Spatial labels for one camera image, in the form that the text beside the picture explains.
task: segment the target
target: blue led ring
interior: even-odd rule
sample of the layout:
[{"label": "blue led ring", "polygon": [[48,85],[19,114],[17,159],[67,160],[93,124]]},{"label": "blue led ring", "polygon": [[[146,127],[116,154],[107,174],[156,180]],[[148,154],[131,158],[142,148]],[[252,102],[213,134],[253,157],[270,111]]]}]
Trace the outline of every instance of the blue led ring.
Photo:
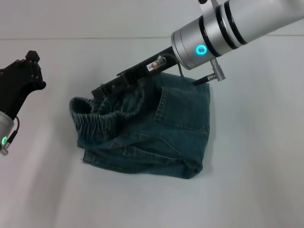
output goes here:
[{"label": "blue led ring", "polygon": [[202,45],[202,44],[198,45],[196,47],[196,53],[198,55],[201,55],[201,56],[206,54],[207,53],[207,47],[205,45]]}]

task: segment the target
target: green led light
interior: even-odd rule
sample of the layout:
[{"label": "green led light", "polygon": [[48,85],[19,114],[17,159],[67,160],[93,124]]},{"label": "green led light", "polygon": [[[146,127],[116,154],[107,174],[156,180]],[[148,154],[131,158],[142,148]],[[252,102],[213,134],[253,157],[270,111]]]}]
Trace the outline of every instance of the green led light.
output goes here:
[{"label": "green led light", "polygon": [[6,136],[2,139],[2,145],[4,145],[6,143],[7,139],[8,138]]}]

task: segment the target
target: jeans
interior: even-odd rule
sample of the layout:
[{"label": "jeans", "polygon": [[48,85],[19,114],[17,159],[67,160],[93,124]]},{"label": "jeans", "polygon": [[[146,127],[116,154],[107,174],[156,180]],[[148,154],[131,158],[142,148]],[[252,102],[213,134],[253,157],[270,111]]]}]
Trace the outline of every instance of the jeans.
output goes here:
[{"label": "jeans", "polygon": [[122,173],[189,179],[209,137],[209,84],[161,73],[103,101],[75,97],[70,112],[83,162]]}]

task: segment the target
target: denim shorts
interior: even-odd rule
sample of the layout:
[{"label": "denim shorts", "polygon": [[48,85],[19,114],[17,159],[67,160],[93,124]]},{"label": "denim shorts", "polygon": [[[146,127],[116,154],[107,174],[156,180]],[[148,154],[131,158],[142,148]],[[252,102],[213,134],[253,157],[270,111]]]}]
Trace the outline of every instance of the denim shorts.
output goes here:
[{"label": "denim shorts", "polygon": [[75,97],[70,112],[83,162],[122,173],[189,179],[209,137],[209,84],[161,73],[103,101]]}]

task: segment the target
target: white background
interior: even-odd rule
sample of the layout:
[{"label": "white background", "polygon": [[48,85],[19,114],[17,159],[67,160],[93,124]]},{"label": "white background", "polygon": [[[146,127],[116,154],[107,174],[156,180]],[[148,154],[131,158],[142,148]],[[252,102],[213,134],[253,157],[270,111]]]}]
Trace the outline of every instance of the white background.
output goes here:
[{"label": "white background", "polygon": [[81,161],[69,100],[92,97],[199,16],[195,0],[1,1],[0,68],[36,50],[47,83],[28,96],[0,157],[1,228],[304,227],[304,21],[218,59],[227,79],[211,83],[210,140],[195,178]]}]

